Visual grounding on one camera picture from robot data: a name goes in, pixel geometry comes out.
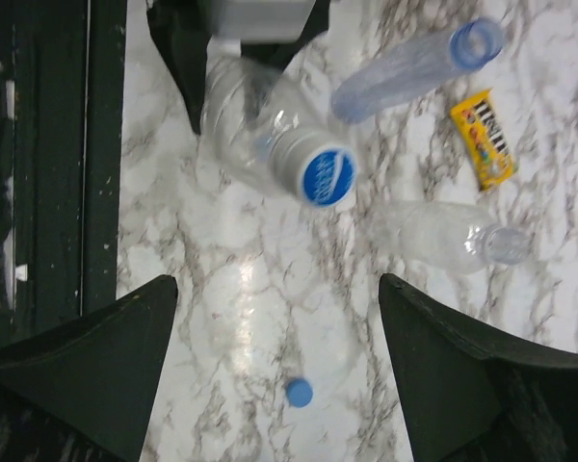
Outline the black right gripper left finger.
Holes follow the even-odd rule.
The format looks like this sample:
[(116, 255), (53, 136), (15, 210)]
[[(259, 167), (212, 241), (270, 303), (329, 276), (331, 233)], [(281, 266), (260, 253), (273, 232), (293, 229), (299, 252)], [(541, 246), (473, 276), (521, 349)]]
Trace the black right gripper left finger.
[(0, 348), (0, 461), (137, 461), (178, 288), (160, 275), (109, 306)]

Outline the large clear plastic bottle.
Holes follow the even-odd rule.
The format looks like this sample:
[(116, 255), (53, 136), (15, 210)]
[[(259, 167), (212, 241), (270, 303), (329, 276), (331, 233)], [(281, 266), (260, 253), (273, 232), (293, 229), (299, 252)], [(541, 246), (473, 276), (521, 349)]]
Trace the large clear plastic bottle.
[(250, 120), (250, 72), (256, 66), (250, 59), (230, 55), (220, 55), (208, 66), (201, 134), (219, 163), (236, 179), (260, 193), (285, 194), (301, 202), (273, 178), (272, 144), (284, 132), (299, 127), (328, 131), (344, 141), (329, 129), (300, 85), (284, 73), (284, 90), (277, 88), (276, 97)]

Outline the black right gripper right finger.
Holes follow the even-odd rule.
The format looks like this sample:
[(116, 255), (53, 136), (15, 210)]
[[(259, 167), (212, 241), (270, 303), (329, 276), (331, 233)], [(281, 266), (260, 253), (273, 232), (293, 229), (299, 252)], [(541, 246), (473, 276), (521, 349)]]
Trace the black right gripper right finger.
[(394, 274), (381, 320), (416, 461), (578, 461), (578, 354), (434, 300)]

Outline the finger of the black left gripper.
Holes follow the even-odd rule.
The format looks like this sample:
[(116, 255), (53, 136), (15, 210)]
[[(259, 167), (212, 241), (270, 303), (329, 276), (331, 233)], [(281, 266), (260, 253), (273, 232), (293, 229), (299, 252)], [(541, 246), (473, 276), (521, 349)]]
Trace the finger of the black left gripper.
[(250, 120), (257, 118), (271, 99), (278, 94), (277, 88), (286, 87), (283, 72), (293, 58), (307, 44), (328, 30), (329, 0), (317, 0), (300, 36), (291, 42), (274, 42), (250, 46), (250, 60), (257, 63), (250, 72)]
[(211, 35), (198, 1), (159, 0), (148, 7), (150, 36), (184, 101), (191, 128), (201, 134), (207, 46)]

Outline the small clear plastic bottle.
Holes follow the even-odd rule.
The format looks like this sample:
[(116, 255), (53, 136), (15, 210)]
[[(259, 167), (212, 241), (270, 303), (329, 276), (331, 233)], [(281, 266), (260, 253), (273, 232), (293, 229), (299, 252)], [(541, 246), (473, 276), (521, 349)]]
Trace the small clear plastic bottle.
[(522, 231), (461, 203), (395, 201), (375, 214), (371, 231), (393, 255), (463, 274), (517, 265), (530, 250)]

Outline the white cap blue label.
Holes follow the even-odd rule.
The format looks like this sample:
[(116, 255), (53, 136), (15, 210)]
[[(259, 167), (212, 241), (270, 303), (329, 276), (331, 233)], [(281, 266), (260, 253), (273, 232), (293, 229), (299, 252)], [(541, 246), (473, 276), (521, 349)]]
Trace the white cap blue label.
[(278, 185), (301, 202), (325, 208), (353, 189), (358, 171), (355, 152), (324, 130), (299, 127), (272, 144), (271, 171)]

